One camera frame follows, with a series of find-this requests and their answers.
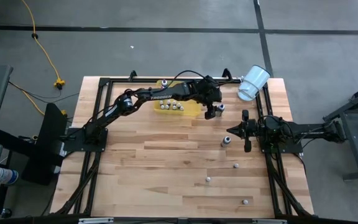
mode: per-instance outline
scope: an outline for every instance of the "yellow extension cord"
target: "yellow extension cord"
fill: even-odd
[[[31,17],[31,20],[32,20],[32,28],[33,28],[33,34],[34,34],[34,37],[33,39],[35,40],[35,42],[38,44],[38,46],[40,46],[40,48],[42,49],[42,51],[44,52],[45,56],[47,57],[48,61],[49,61],[49,64],[52,66],[52,68],[55,70],[55,73],[56,73],[56,76],[57,76],[57,80],[56,82],[53,84],[55,87],[57,86],[60,86],[59,90],[61,90],[61,86],[63,86],[65,84],[65,81],[62,80],[60,78],[60,75],[55,67],[55,65],[52,63],[47,51],[44,49],[44,47],[41,45],[41,43],[37,40],[37,38],[35,37],[36,33],[35,33],[35,21],[34,21],[34,16],[32,15],[32,12],[31,12],[31,9],[29,7],[29,5],[27,5],[27,3],[22,0],[23,4],[25,5],[25,7],[27,8],[27,10],[29,11],[29,14],[30,14],[30,17]],[[35,109],[37,109],[37,111],[42,114],[42,116],[45,115],[45,113],[37,106],[37,104],[34,102],[34,100],[23,90],[21,90],[21,92],[23,92],[23,94],[31,101],[31,103],[34,105]]]

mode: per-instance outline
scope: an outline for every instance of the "gray floor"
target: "gray floor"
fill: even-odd
[[[100,27],[257,28],[251,0],[27,0],[39,25]],[[358,30],[356,0],[260,0],[267,29]],[[0,0],[0,24],[30,24],[20,0]],[[12,82],[40,95],[57,95],[55,74],[27,31],[0,31],[0,64],[14,67]],[[85,75],[175,75],[184,69],[219,75],[229,68],[244,75],[264,66],[258,34],[39,32],[62,78],[62,96],[76,93]],[[358,90],[358,36],[268,35],[275,77],[285,79],[294,121],[322,122]],[[57,103],[74,113],[77,98]],[[15,135],[37,134],[41,115],[16,89],[8,87],[0,128]],[[18,170],[25,158],[15,155]],[[347,143],[315,141],[305,149],[308,183],[315,213],[358,220],[358,180]],[[14,216],[40,215],[53,184],[39,187],[20,181],[9,190]]]

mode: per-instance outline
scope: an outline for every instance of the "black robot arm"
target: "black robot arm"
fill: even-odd
[[[201,80],[192,80],[178,83],[167,88],[140,88],[138,90],[126,90],[118,96],[111,106],[104,110],[106,113],[95,121],[88,121],[84,129],[85,143],[97,142],[102,129],[115,121],[120,116],[128,116],[136,112],[145,102],[152,100],[174,99],[178,101],[195,100],[207,107],[205,119],[215,117],[216,106],[214,102],[221,102],[222,93],[219,84],[211,77],[206,76]]]
[[[247,110],[242,111],[242,122],[227,132],[245,139],[245,152],[251,151],[249,137],[258,137],[269,152],[278,149],[281,152],[302,152],[302,139],[325,139],[336,143],[346,140],[341,124],[337,121],[322,124],[296,124],[277,116],[264,116],[258,120],[249,119]]]

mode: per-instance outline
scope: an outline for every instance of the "white plastic cup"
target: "white plastic cup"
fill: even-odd
[[[245,101],[251,101],[259,90],[266,84],[270,74],[258,65],[253,65],[248,74],[241,77],[238,96]]]
[[[19,178],[16,170],[0,168],[0,184],[13,184]]]

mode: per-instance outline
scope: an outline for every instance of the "wooden tabletop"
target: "wooden tabletop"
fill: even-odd
[[[92,116],[98,82],[99,77],[84,77],[74,127],[82,127]],[[154,84],[115,83],[111,102],[127,88],[149,86]],[[283,79],[271,78],[268,87],[274,115],[291,121]],[[250,118],[257,118],[256,102],[240,100],[237,88],[238,84],[221,87],[226,109],[220,118],[205,120],[203,112],[197,117],[159,114],[153,102],[148,102],[138,112],[111,123],[92,216],[273,217],[266,163],[256,139],[251,138],[252,152],[245,153],[244,140],[226,132],[241,122],[244,109],[249,110]],[[232,137],[227,148],[220,146],[224,136]],[[78,186],[83,157],[83,152],[75,152],[63,161],[51,212],[57,211]],[[284,154],[283,164],[288,187],[313,213],[301,162]],[[210,182],[205,181],[207,177],[211,177]],[[281,190],[278,195],[284,211]]]

